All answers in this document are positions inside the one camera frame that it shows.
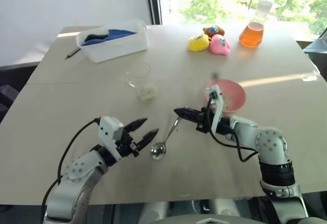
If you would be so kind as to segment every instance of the black cylinder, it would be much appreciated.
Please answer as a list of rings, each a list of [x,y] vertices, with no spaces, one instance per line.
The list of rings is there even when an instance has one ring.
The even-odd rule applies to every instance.
[[[262,180],[274,186],[290,186],[295,183],[292,162],[270,165],[260,162]]]

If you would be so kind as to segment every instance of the toy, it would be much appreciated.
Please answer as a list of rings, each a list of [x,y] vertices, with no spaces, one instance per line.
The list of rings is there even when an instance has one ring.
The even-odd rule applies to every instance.
[[[203,28],[203,32],[210,38],[212,38],[216,34],[220,34],[222,36],[224,36],[225,34],[225,31],[217,25],[213,25],[209,28]]]
[[[227,56],[230,53],[230,44],[224,36],[216,34],[211,39],[210,51],[214,54]]]
[[[204,49],[207,49],[209,45],[209,36],[206,34],[199,34],[195,37],[189,38],[189,50],[192,52],[200,52]]]

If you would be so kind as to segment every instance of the blue cloth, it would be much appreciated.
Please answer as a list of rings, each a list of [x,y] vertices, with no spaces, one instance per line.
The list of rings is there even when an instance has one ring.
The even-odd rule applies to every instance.
[[[136,33],[131,32],[131,31],[127,31],[127,30],[109,29],[107,38],[104,38],[104,39],[91,39],[91,40],[85,42],[84,44],[82,44],[82,46],[91,45],[91,44],[99,44],[99,43],[102,43],[102,42],[105,42],[105,41],[108,41],[108,40],[123,38],[123,37],[133,35],[133,34],[136,34]]]

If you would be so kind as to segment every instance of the pen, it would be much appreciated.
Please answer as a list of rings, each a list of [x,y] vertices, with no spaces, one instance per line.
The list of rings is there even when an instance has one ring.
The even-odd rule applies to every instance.
[[[72,56],[75,55],[79,50],[80,50],[79,47],[73,49],[73,50],[72,50],[72,51],[71,51],[71,52],[66,56],[65,59],[68,59],[68,58],[72,57]]]

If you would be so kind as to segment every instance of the white table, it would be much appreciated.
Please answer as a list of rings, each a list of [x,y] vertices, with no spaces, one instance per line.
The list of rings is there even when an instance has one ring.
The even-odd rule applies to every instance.
[[[232,45],[228,57],[186,50],[199,26],[150,26],[147,51],[99,64],[82,52],[64,60],[75,38],[58,38],[0,125],[0,204],[39,205],[69,140],[103,115],[124,124],[148,117],[133,134],[136,141],[151,129],[160,131],[139,157],[109,169],[91,204],[263,195],[257,158],[240,162],[236,150],[217,145],[191,122],[180,123],[162,160],[150,157],[151,145],[163,140],[176,118],[174,108],[205,105],[204,88],[215,70],[245,88],[247,101],[237,115],[283,131],[302,191],[326,190],[326,82],[286,31],[267,26],[263,43],[246,49],[237,43],[243,26],[224,27]],[[159,94],[150,103],[142,103],[125,81],[124,71],[136,60],[151,65]],[[306,82],[307,77],[316,80]],[[64,165],[97,143],[92,126],[78,137]]]

